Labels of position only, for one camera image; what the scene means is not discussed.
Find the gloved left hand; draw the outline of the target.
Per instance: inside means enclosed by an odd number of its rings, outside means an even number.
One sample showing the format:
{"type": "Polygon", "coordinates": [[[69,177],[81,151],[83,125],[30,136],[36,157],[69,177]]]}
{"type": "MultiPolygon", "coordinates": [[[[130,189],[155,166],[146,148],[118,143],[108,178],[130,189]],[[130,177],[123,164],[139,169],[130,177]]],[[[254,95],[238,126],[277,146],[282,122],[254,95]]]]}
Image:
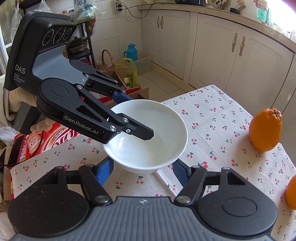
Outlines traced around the gloved left hand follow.
{"type": "MultiPolygon", "coordinates": [[[[15,90],[9,92],[9,110],[17,113],[22,103],[26,103],[30,106],[36,107],[37,97],[26,90],[18,87],[15,90]]],[[[31,126],[32,132],[41,132],[53,125],[55,121],[45,118],[44,120],[31,126]]]]}

